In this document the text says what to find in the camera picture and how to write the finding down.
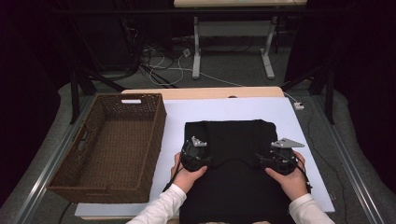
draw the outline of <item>hand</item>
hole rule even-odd
[[[178,152],[175,155],[175,165],[171,169],[171,176],[174,176],[179,160],[180,160],[180,152]],[[174,184],[176,184],[185,193],[187,193],[192,188],[192,185],[194,184],[195,180],[201,177],[206,172],[207,166],[203,166],[201,167],[201,169],[195,172],[189,172],[188,170],[182,168],[183,168],[183,164],[180,164],[178,169],[181,170],[176,175]]]
[[[293,152],[298,159],[297,165],[304,169],[304,157],[296,151]],[[265,172],[280,184],[283,191],[292,201],[308,193],[304,175],[299,169],[294,169],[288,175],[281,175],[271,168],[266,168]]]

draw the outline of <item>person's left hand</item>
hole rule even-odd
[[[177,168],[177,164],[180,159],[180,152],[178,152],[175,155],[175,165],[171,169],[171,176],[174,176]],[[192,185],[194,184],[195,180],[197,180],[199,177],[201,177],[207,170],[207,166],[201,167],[201,169],[195,171],[195,172],[190,172],[186,169],[182,169],[183,164],[180,164],[178,169],[181,169],[180,172],[178,172],[174,184],[177,185],[179,188],[181,188],[185,193],[189,192],[189,190],[192,188]]]

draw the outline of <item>white cable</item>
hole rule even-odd
[[[184,77],[184,71],[183,71],[184,69],[182,69],[181,66],[180,66],[180,59],[181,59],[183,56],[184,56],[184,54],[182,54],[182,55],[180,55],[180,57],[178,57],[178,60],[177,60],[178,68],[175,68],[176,70],[180,70],[180,72],[181,72],[181,77],[180,77],[178,80],[176,80],[176,81],[174,81],[174,82],[171,82],[171,83],[169,83],[169,84],[162,84],[162,83],[158,83],[158,82],[156,82],[156,81],[154,81],[154,80],[152,79],[152,71],[153,71],[155,68],[162,68],[162,69],[165,68],[165,67],[160,67],[160,66],[159,66],[161,63],[163,63],[163,60],[165,59],[165,56],[163,55],[163,59],[162,59],[157,65],[155,65],[155,66],[148,65],[149,67],[151,67],[151,71],[149,72],[149,79],[150,79],[150,81],[151,81],[153,84],[158,85],[158,86],[170,86],[170,85],[174,85],[174,84],[178,83],[178,82],[179,82],[181,79],[183,79],[183,77]]]
[[[285,91],[283,92],[285,95],[287,95],[287,96],[289,96],[289,98],[291,99],[291,100],[293,100],[295,103],[298,103],[298,101],[296,101],[293,97],[291,97],[290,95],[288,95]]]
[[[192,72],[192,69],[190,69],[190,68],[181,68],[181,67],[180,67],[180,64],[178,65],[178,68],[169,68],[169,67],[166,68],[166,67],[160,67],[160,66],[156,66],[156,67],[157,67],[157,68],[161,68],[161,69],[180,70],[180,71],[185,70],[185,71],[191,71],[191,72]],[[223,82],[223,83],[226,83],[226,84],[230,84],[230,85],[234,85],[234,86],[238,86],[238,87],[245,87],[245,86],[240,85],[240,84],[237,84],[237,83],[229,82],[229,81],[222,80],[222,79],[219,79],[219,78],[216,78],[216,77],[211,77],[211,76],[206,75],[206,74],[201,73],[201,72],[200,72],[199,74],[201,74],[201,75],[204,76],[204,77],[212,78],[212,79],[214,79],[214,80],[216,80],[216,81]]]

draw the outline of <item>white stand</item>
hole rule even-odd
[[[262,62],[268,79],[274,79],[275,74],[272,69],[268,53],[271,48],[274,36],[276,18],[271,21],[202,21],[199,22],[194,17],[194,41],[195,55],[192,68],[192,79],[198,79],[201,68],[201,49],[199,47],[200,36],[266,36],[265,47],[260,49]]]

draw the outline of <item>black cable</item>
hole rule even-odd
[[[165,192],[167,189],[169,189],[171,187],[171,185],[173,184],[173,182],[176,179],[176,176],[178,175],[178,173],[184,169],[184,167],[181,167],[180,169],[178,169],[178,167],[180,167],[181,164],[181,156],[178,158],[178,163],[177,163],[177,167],[175,170],[174,175],[171,177],[171,179],[169,180],[169,183],[166,184],[165,188],[163,189],[163,192]]]
[[[167,69],[167,68],[169,68],[170,66],[172,66],[172,64],[174,63],[175,59],[172,58],[172,57],[166,56],[166,53],[162,52],[161,50],[159,50],[159,51],[161,52],[161,54],[163,55],[164,58],[170,59],[171,62],[170,62],[168,65],[166,65],[166,66],[155,67],[155,69],[164,70],[164,69]],[[151,61],[151,58],[155,58],[155,57],[161,57],[161,56],[152,56],[152,54],[150,53],[150,59],[149,59],[148,62],[147,62],[148,67],[150,67],[149,62]]]
[[[338,174],[338,172],[337,172],[337,170],[335,170],[335,168],[334,167],[332,167],[330,164],[329,164],[329,162],[319,153],[319,151],[315,148],[315,143],[314,143],[314,140],[312,139],[312,137],[311,137],[311,132],[310,132],[310,124],[311,124],[311,120],[312,120],[312,118],[314,117],[314,114],[315,114],[315,112],[314,112],[314,110],[313,110],[313,108],[312,108],[312,105],[311,105],[311,103],[310,102],[303,102],[303,104],[305,104],[305,103],[309,103],[309,107],[310,107],[310,110],[311,110],[311,117],[309,118],[309,121],[308,121],[308,126],[307,126],[307,129],[308,129],[308,138],[310,139],[310,141],[311,141],[311,144],[312,144],[312,149],[314,149],[314,151],[324,160],[324,162],[327,164],[327,166],[335,173],[335,176],[336,176],[336,178],[337,178],[337,181],[338,181],[338,183],[340,183],[340,185],[341,185],[341,187],[342,187],[342,195],[343,195],[343,201],[344,201],[344,220],[345,220],[345,222],[346,222],[346,224],[348,223],[347,222],[347,202],[346,202],[346,198],[345,198],[345,186],[343,185],[343,182],[341,181],[341,178],[340,178],[340,175]]]
[[[304,179],[305,179],[305,184],[306,184],[306,190],[308,190],[308,193],[311,193],[312,186],[311,186],[311,184],[309,182],[308,176],[306,175],[305,164],[302,161],[299,160],[303,164],[303,167],[304,167],[304,169],[303,169],[297,163],[292,161],[291,159],[289,159],[289,158],[287,158],[287,157],[285,157],[285,156],[283,156],[283,155],[281,155],[281,154],[279,154],[279,153],[277,153],[275,151],[271,151],[271,152],[276,154],[278,157],[281,157],[282,159],[290,162],[295,168],[299,169],[301,171],[301,173],[303,173],[303,176],[304,176]]]
[[[190,61],[185,61],[183,63],[188,63],[188,64],[184,65],[184,66],[180,66],[180,68],[188,68],[188,67],[190,67],[194,63],[194,57],[191,57]]]
[[[147,52],[143,51],[143,58],[142,58],[142,62],[144,64],[149,64],[149,61],[151,61],[151,50],[148,49]]]
[[[140,66],[141,66],[146,72],[151,73],[151,74],[152,74],[152,77],[153,77],[158,83],[161,83],[161,82],[160,82],[158,79],[156,79],[156,77],[159,78],[159,79],[161,79],[162,81],[164,81],[166,84],[168,84],[168,86],[171,86],[171,87],[173,87],[173,88],[178,88],[177,86],[175,86],[174,84],[172,84],[171,82],[169,82],[166,78],[161,77],[160,75],[156,74],[155,72],[152,72],[151,69],[150,69],[147,65],[141,64]]]
[[[68,203],[67,206],[64,208],[64,210],[62,211],[61,216],[59,217],[59,221],[58,224],[62,224],[62,219],[64,219],[64,214],[66,214],[67,209],[70,207],[72,203]]]

